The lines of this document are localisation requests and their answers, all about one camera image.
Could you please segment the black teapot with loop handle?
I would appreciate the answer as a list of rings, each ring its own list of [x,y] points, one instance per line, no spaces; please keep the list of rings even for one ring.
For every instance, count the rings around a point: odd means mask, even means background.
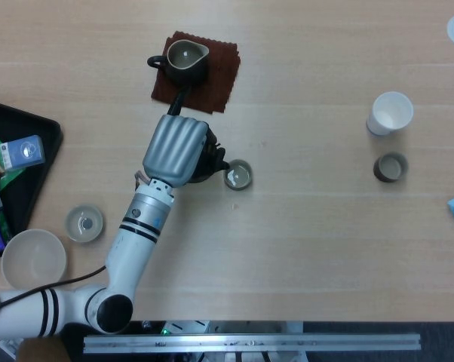
[[[217,172],[228,170],[230,165],[224,160],[225,149],[220,147],[213,151],[203,151],[188,183],[202,183]]]

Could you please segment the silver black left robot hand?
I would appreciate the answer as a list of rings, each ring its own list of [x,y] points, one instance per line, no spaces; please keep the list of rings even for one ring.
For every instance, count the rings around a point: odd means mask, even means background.
[[[207,122],[181,116],[190,90],[182,87],[161,116],[143,159],[147,177],[174,189],[188,184],[203,151],[221,147]]]

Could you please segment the red-brown cloth mat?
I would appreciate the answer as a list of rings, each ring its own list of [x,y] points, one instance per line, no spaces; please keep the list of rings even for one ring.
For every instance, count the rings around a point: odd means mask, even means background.
[[[162,54],[165,56],[167,49],[179,40],[193,41],[209,49],[208,74],[203,83],[190,90],[184,106],[208,114],[223,113],[241,64],[238,45],[176,31],[167,38]]]

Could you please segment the aluminium rail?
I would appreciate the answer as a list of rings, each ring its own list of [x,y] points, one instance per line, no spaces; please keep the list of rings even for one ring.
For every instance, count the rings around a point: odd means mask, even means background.
[[[419,351],[421,336],[404,334],[170,334],[89,336],[85,354],[267,351]]]

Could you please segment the blue tissue packet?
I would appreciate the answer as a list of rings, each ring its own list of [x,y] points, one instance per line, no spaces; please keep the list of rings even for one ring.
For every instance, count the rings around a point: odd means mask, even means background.
[[[3,164],[6,170],[23,169],[45,161],[43,144],[39,135],[0,144]]]

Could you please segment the white paper cup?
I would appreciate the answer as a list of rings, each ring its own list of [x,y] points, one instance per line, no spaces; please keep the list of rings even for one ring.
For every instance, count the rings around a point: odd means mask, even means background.
[[[378,137],[404,129],[414,116],[414,105],[401,92],[389,91],[377,96],[367,118],[367,130]]]

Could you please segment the green packet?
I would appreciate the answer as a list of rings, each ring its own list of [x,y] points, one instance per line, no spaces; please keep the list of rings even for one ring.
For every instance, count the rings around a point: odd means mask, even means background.
[[[4,167],[4,162],[2,159],[2,152],[0,149],[0,165],[1,167]],[[16,169],[16,170],[9,170],[5,171],[1,176],[0,176],[0,192],[4,190],[5,188],[8,187],[10,183],[12,183],[19,175],[21,175],[25,171],[25,168],[21,169]]]

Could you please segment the large beige bowl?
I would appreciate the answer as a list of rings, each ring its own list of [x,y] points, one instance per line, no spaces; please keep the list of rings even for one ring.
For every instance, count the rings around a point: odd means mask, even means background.
[[[5,247],[1,270],[15,289],[29,290],[60,281],[66,273],[67,255],[61,240],[43,229],[15,235]]]

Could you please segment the dark brown teacup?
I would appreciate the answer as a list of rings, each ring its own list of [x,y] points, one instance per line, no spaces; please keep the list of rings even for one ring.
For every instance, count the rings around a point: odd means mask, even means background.
[[[395,183],[409,170],[406,157],[399,152],[388,152],[378,157],[373,165],[373,174],[384,183]]]
[[[252,167],[242,159],[229,162],[229,168],[224,170],[224,183],[234,191],[246,189],[253,181]]]

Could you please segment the black tray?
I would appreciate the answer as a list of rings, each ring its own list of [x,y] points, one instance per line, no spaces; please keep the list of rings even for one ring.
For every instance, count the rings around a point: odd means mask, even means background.
[[[0,192],[0,232],[6,246],[13,236],[26,229],[48,171],[63,140],[60,125],[53,120],[0,104],[0,140],[2,143],[39,135],[45,161],[19,175]],[[0,176],[8,171],[0,165]]]

